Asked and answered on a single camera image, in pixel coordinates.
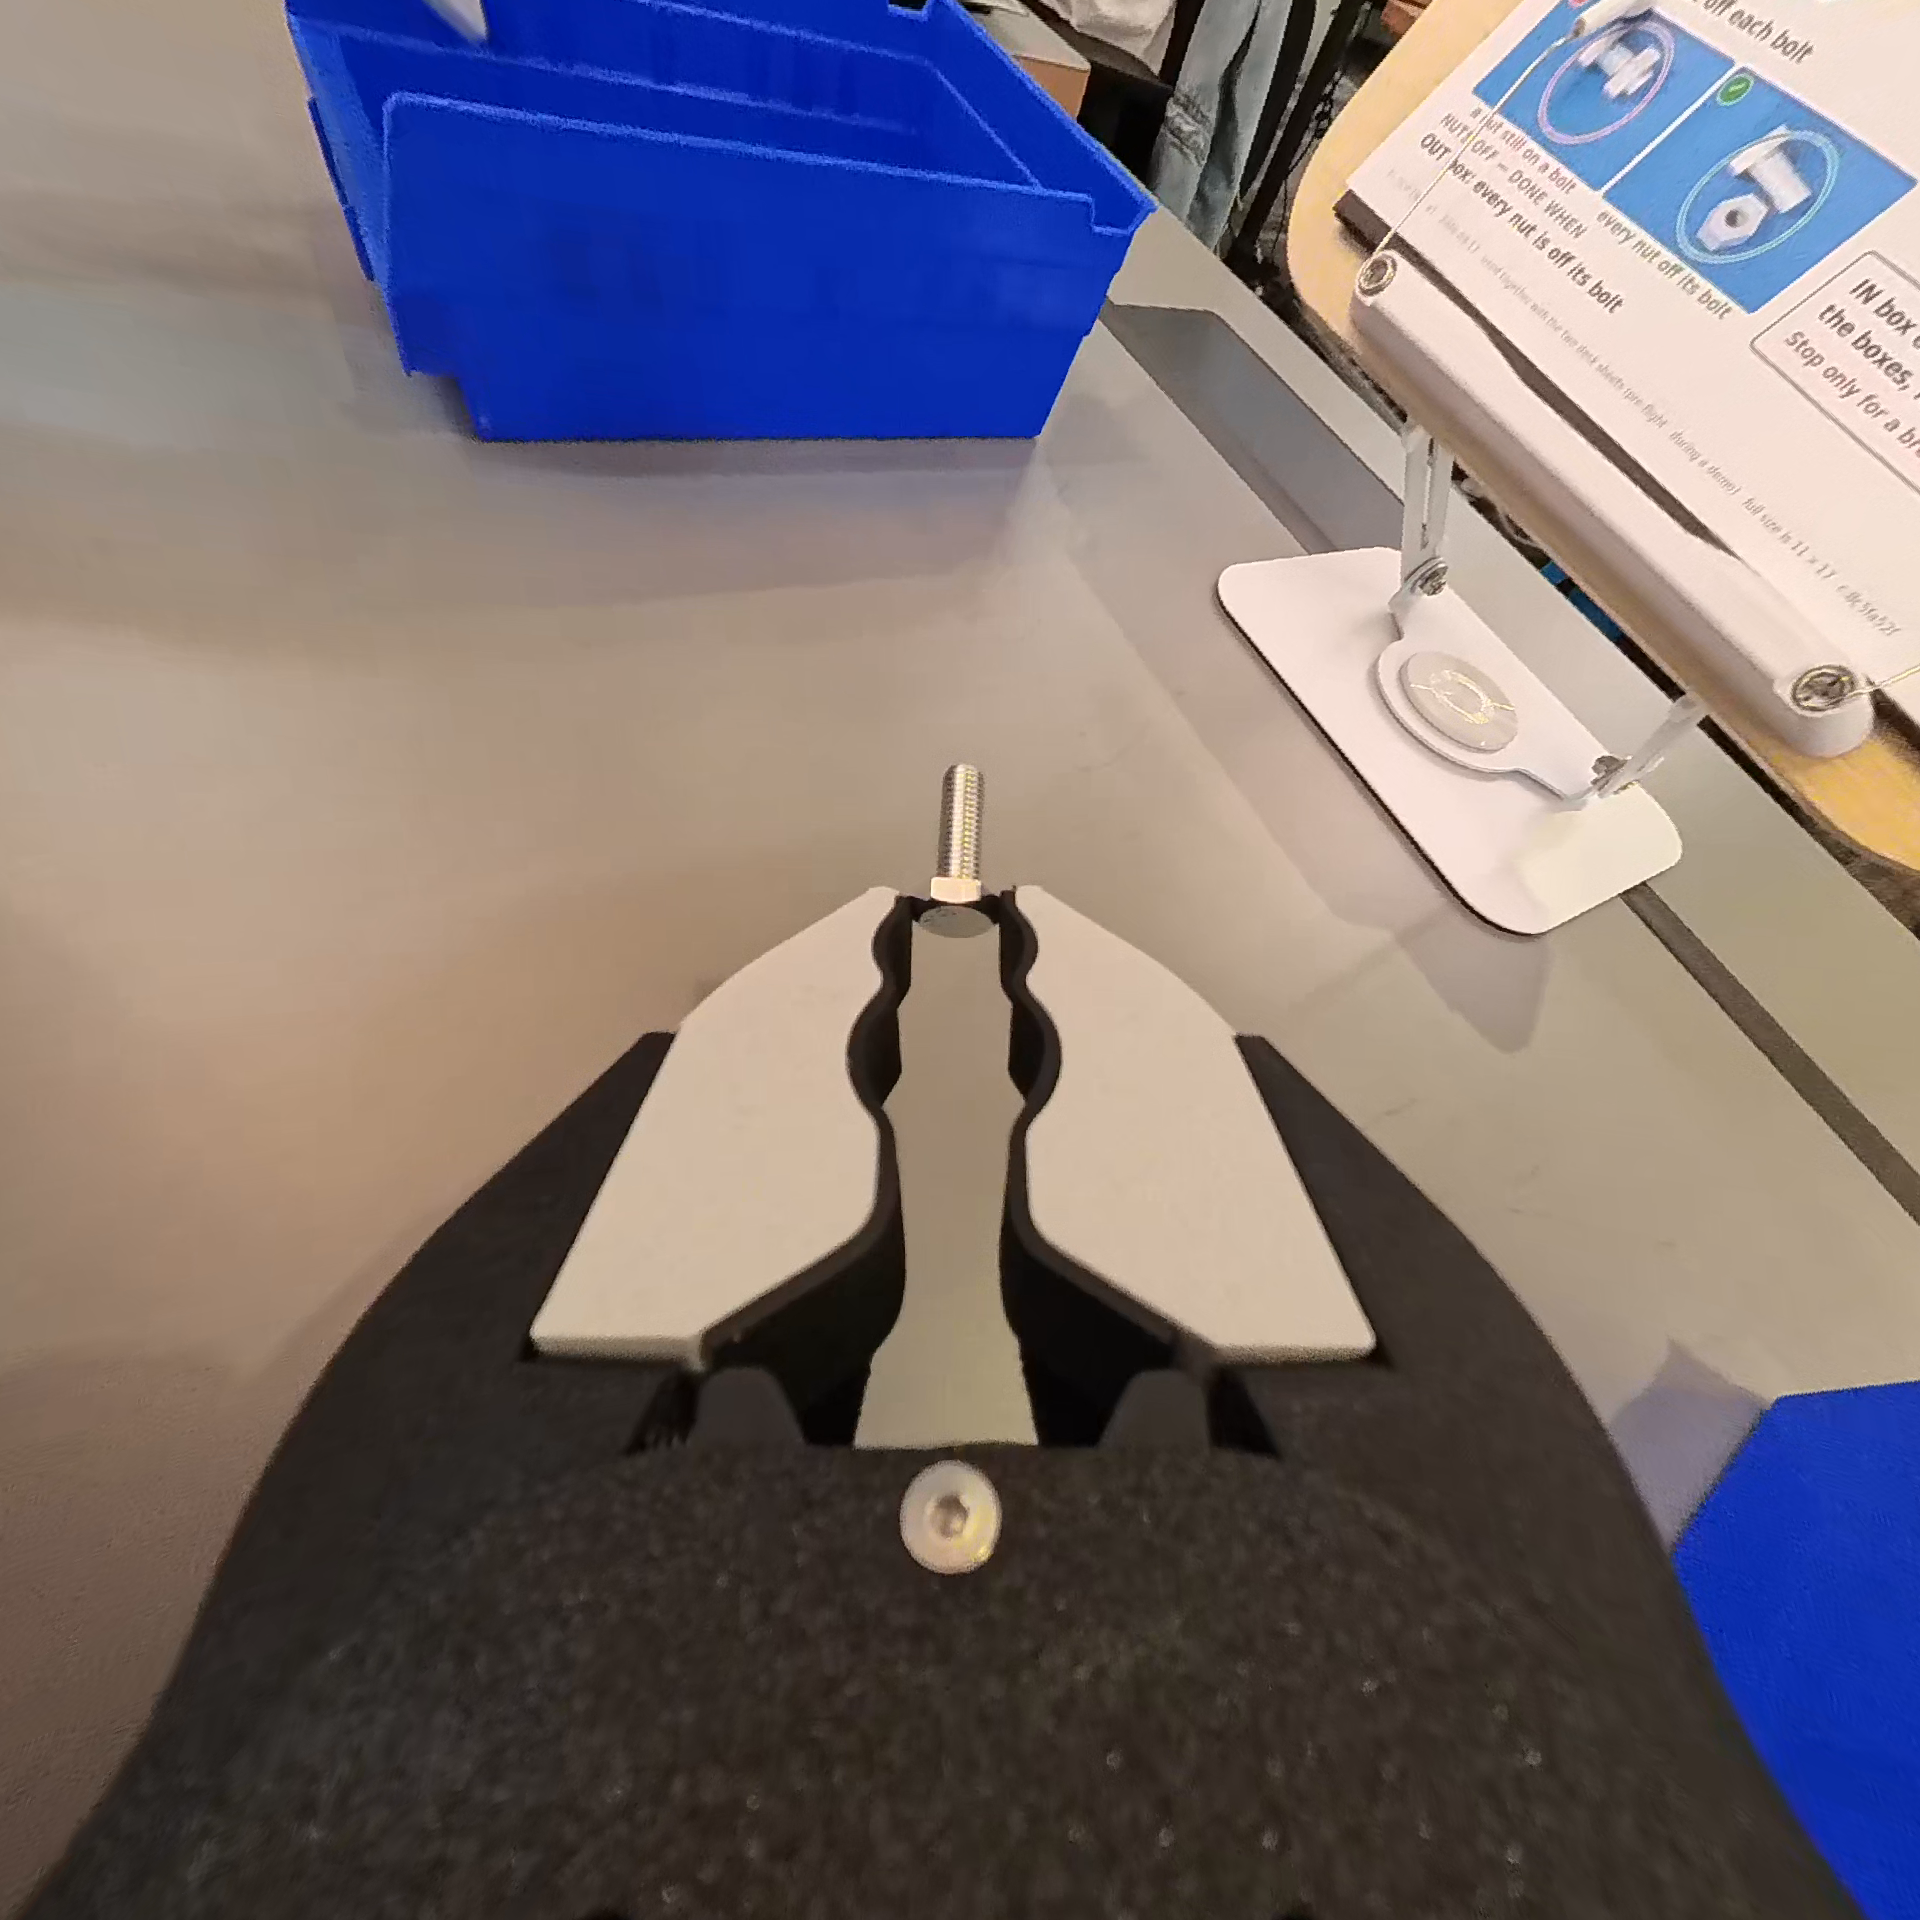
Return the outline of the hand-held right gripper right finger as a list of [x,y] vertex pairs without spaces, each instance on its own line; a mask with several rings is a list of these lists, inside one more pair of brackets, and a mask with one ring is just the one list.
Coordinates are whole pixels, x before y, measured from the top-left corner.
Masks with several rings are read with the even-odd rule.
[[997,925],[1018,1093],[998,1298],[1034,1418],[1106,1420],[1159,1371],[1374,1361],[1231,1024],[1038,884]]

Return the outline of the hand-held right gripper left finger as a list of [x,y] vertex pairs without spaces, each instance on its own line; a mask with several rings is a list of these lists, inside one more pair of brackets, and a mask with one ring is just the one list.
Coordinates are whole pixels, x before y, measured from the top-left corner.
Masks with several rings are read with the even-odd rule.
[[682,1019],[535,1314],[537,1357],[760,1369],[805,1420],[856,1414],[904,1296],[886,1099],[913,923],[870,886]]

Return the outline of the silver bolt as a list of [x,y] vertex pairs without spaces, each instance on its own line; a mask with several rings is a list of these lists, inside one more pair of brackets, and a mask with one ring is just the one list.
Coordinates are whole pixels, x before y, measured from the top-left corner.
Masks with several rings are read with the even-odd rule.
[[980,854],[983,789],[974,764],[943,770],[932,875],[919,908],[919,929],[934,938],[972,940],[991,923]]

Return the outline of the grey desk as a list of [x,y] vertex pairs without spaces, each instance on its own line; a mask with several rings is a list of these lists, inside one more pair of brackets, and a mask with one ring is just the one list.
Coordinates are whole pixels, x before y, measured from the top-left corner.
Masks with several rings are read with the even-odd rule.
[[1542,1321],[1661,1520],[1916,1378],[1916,940],[1716,740],[1542,941],[1428,878],[1217,573],[1396,437],[1160,214],[1034,444],[485,448],[398,371],[277,4],[4,4],[4,1901],[418,1244],[986,777]]

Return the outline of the printed instruction sheet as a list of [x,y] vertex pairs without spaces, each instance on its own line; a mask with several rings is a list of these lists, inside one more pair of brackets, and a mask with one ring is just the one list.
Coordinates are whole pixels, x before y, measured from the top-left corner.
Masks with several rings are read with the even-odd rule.
[[1514,4],[1349,189],[1716,540],[1916,637],[1916,4]]

